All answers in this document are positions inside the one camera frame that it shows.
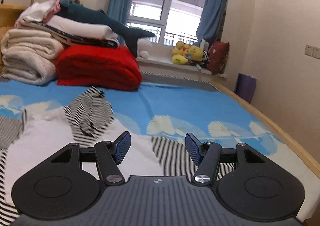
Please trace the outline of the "white plush toy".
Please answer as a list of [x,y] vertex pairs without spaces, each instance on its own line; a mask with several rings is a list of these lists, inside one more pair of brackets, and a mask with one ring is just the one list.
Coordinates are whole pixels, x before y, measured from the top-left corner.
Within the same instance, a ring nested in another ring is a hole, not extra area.
[[152,43],[147,38],[140,38],[137,41],[137,55],[140,58],[148,59],[152,50]]

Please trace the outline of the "right blue curtain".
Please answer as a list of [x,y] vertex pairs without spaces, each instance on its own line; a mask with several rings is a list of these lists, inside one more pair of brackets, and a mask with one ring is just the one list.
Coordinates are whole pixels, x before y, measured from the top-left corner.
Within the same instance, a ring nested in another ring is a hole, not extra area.
[[198,41],[212,45],[218,38],[227,0],[205,0],[200,23],[196,31]]

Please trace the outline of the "cream folded quilt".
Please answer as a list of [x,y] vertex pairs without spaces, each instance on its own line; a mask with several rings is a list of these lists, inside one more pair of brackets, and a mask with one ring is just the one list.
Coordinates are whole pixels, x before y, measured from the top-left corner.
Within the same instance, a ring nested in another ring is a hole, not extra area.
[[56,79],[54,61],[65,47],[45,31],[10,29],[1,41],[2,77],[44,85]]

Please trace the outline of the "purple bin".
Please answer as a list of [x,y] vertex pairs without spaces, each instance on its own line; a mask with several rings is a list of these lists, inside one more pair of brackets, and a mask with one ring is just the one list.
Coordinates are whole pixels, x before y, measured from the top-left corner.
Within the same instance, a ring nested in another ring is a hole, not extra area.
[[257,79],[255,77],[239,73],[234,93],[244,101],[251,103],[256,86]]

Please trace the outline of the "white framed window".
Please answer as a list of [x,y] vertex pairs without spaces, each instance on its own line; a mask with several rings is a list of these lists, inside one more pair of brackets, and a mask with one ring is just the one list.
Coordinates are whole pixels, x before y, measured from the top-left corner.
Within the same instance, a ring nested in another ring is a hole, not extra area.
[[194,44],[204,1],[132,0],[127,26],[153,32],[153,43],[174,46],[183,41]]

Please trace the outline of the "blue cream patterned bedsheet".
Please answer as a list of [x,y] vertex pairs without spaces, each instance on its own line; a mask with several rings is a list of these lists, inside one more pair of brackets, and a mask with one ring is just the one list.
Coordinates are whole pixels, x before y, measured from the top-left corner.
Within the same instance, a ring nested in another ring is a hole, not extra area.
[[[15,117],[20,118],[22,109],[39,104],[48,105],[50,109],[63,107],[90,88],[93,87],[59,86],[55,82],[36,86],[3,79],[1,98],[16,96],[20,99],[10,107]],[[319,178],[284,141],[211,84],[198,82],[196,88],[192,88],[191,80],[178,79],[173,85],[163,81],[144,82],[135,91],[96,89],[103,91],[114,114],[127,116],[137,123],[142,136],[147,134],[148,123],[154,116],[168,115],[203,132],[203,137],[190,132],[202,142],[214,142],[223,148],[248,144],[301,181],[305,199],[297,218],[304,221],[313,216],[319,204]]]

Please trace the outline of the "white dark-trim folded bedding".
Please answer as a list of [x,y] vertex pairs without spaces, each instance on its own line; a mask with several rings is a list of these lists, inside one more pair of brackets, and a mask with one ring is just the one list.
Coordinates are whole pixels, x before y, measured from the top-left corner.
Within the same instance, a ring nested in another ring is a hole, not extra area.
[[118,35],[107,25],[80,23],[56,15],[46,23],[21,18],[16,25],[49,32],[68,45],[93,45],[114,49],[120,46]]

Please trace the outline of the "yellow plush toys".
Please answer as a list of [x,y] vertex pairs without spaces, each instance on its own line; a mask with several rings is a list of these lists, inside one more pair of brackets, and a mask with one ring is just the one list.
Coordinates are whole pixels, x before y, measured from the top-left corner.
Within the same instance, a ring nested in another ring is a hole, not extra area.
[[190,65],[198,69],[204,69],[210,60],[208,53],[200,47],[179,41],[176,43],[176,47],[172,49],[171,62],[178,65]]

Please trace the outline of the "white pink folded clothes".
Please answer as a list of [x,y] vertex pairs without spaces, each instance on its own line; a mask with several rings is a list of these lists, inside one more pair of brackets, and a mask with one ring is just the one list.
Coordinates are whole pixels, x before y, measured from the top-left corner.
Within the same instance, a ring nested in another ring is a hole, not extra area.
[[25,9],[16,19],[14,27],[19,27],[23,22],[46,22],[60,11],[60,0],[48,0],[43,3],[35,2]]

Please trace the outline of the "dark red cushion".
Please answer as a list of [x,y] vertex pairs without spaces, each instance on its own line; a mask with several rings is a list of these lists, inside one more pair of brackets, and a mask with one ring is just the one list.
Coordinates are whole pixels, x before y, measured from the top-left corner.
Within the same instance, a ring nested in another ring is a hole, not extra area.
[[212,75],[223,73],[225,71],[225,67],[228,60],[229,48],[229,43],[224,43],[220,41],[214,42],[210,47],[208,53],[209,63],[207,65],[207,69],[212,73]]

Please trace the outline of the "red folded blanket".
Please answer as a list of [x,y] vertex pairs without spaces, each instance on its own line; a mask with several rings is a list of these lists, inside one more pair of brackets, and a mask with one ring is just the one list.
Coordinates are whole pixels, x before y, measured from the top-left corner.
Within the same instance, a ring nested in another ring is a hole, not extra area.
[[139,65],[125,46],[74,45],[61,53],[55,67],[58,85],[133,91],[142,81]]

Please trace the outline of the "black white striped shirt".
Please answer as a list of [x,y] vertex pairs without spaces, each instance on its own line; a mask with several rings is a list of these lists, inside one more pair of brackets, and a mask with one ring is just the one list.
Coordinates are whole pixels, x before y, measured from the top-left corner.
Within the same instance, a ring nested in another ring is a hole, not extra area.
[[69,143],[92,147],[114,140],[122,132],[131,133],[131,147],[120,169],[125,177],[191,177],[196,169],[182,143],[187,132],[197,137],[204,133],[186,121],[168,115],[154,116],[147,134],[140,134],[131,118],[114,114],[103,91],[90,88],[68,105],[50,109],[39,104],[21,110],[16,118],[10,110],[20,99],[1,98],[1,225],[10,225],[18,217],[11,190],[18,178]]

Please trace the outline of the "teal shark plush toy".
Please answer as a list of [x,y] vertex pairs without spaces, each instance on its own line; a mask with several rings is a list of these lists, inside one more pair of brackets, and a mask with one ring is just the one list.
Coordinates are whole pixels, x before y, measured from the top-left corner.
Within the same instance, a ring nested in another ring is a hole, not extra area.
[[72,0],[60,0],[58,16],[68,18],[76,22],[87,24],[100,24],[109,26],[112,31],[124,39],[130,52],[137,57],[137,42],[140,38],[151,38],[155,34],[138,28],[128,28],[107,15],[103,10],[92,10],[77,4]]

